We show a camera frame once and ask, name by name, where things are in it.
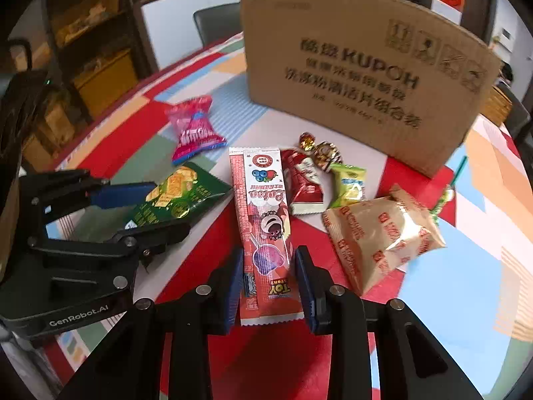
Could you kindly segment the green cracker packet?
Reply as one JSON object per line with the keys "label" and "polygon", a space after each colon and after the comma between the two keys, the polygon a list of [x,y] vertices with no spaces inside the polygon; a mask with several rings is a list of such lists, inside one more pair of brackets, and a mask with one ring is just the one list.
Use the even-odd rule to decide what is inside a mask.
{"label": "green cracker packet", "polygon": [[224,200],[231,186],[196,163],[179,166],[127,216],[125,229],[180,219],[191,226]]}

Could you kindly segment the long pink toy candy packet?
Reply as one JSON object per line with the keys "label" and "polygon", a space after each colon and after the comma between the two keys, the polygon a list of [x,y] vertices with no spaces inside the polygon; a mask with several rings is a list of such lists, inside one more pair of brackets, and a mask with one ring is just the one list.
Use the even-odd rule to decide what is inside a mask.
{"label": "long pink toy candy packet", "polygon": [[281,152],[277,147],[231,147],[229,159],[244,250],[240,323],[302,319]]}

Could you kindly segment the beige fortune cookie packet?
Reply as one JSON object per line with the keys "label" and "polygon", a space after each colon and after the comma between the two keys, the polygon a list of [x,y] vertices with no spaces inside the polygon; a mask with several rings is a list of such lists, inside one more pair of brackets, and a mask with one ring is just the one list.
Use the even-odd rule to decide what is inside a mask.
{"label": "beige fortune cookie packet", "polygon": [[386,197],[326,210],[322,222],[359,296],[398,267],[445,247],[429,210],[397,184]]}

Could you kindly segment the red heart snack packet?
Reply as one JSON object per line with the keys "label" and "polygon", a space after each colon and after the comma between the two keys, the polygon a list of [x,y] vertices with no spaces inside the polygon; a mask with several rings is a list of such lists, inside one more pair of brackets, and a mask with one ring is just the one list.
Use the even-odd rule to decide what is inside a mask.
{"label": "red heart snack packet", "polygon": [[311,157],[296,149],[284,149],[281,160],[291,214],[302,216],[324,212],[321,181]]}

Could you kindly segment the green stick lollipop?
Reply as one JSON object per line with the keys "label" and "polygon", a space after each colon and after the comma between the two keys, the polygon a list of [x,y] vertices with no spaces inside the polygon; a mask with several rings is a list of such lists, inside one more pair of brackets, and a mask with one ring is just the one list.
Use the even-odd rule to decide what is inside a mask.
{"label": "green stick lollipop", "polygon": [[453,173],[453,178],[447,185],[445,185],[439,199],[436,204],[429,210],[431,216],[435,223],[438,222],[438,219],[443,219],[448,222],[453,227],[456,222],[456,188],[455,184],[459,177],[462,174],[462,171],[467,163],[467,156],[464,155],[457,167],[456,171]]}

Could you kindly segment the light green candy packet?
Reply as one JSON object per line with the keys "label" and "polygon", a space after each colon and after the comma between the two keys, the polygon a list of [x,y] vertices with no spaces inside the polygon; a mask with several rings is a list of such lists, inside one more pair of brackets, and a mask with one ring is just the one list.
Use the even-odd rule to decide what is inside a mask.
{"label": "light green candy packet", "polygon": [[367,170],[349,164],[334,163],[331,166],[334,176],[335,195],[329,205],[330,209],[349,206],[366,200]]}

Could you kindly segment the foil chocolate candy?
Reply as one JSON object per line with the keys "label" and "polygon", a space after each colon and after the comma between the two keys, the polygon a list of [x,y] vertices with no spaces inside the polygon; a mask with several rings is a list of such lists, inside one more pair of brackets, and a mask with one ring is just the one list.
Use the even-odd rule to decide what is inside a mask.
{"label": "foil chocolate candy", "polygon": [[327,172],[335,163],[342,163],[339,148],[333,143],[323,141],[317,143],[315,137],[309,132],[299,136],[299,146],[312,157],[314,164]]}

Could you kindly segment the white base cabinet counter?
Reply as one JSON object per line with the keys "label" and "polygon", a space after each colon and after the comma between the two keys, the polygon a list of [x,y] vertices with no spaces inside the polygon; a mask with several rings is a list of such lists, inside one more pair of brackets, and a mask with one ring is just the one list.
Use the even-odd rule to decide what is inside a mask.
{"label": "white base cabinet counter", "polygon": [[240,0],[150,0],[138,5],[154,70],[162,70],[202,48],[194,13],[238,2]]}

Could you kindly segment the dark chair left side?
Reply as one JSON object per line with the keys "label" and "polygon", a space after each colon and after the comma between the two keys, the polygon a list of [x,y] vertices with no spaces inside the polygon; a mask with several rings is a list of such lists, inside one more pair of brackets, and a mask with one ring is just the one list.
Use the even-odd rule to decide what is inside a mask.
{"label": "dark chair left side", "polygon": [[202,45],[228,39],[242,31],[240,3],[216,5],[193,14]]}

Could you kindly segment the dark chair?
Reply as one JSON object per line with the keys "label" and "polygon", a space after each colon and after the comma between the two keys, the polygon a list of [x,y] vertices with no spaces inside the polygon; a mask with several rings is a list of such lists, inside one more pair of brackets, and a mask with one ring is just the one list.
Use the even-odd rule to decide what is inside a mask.
{"label": "dark chair", "polygon": [[530,122],[530,113],[510,90],[508,84],[502,80],[499,80],[497,87],[511,102],[510,113],[507,115],[504,121],[504,126],[506,126],[506,129],[509,131],[511,138],[515,140],[524,127]]}
{"label": "dark chair", "polygon": [[240,3],[216,5],[193,14],[202,45],[228,39],[242,31]]}

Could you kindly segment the dark chair right far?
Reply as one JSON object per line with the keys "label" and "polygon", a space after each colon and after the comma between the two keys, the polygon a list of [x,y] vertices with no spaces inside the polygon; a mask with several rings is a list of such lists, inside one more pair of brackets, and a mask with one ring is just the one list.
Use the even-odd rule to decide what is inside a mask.
{"label": "dark chair right far", "polygon": [[510,113],[507,115],[504,121],[504,126],[506,126],[506,129],[509,131],[511,138],[515,140],[524,127],[530,122],[530,113],[510,90],[508,84],[502,80],[499,80],[497,87],[511,102]]}

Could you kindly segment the wicker basket box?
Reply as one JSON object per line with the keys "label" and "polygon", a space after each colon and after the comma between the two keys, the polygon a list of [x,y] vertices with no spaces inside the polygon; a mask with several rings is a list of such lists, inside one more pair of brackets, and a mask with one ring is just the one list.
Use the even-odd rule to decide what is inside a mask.
{"label": "wicker basket box", "polygon": [[501,88],[490,86],[481,90],[480,114],[495,126],[505,122],[511,109],[512,102]]}

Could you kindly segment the cardboard box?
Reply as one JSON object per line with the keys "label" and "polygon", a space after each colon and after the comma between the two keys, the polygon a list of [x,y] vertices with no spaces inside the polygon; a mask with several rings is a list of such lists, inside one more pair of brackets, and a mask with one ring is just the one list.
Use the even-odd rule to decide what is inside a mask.
{"label": "cardboard box", "polygon": [[250,98],[435,175],[488,99],[500,59],[405,0],[240,0]]}

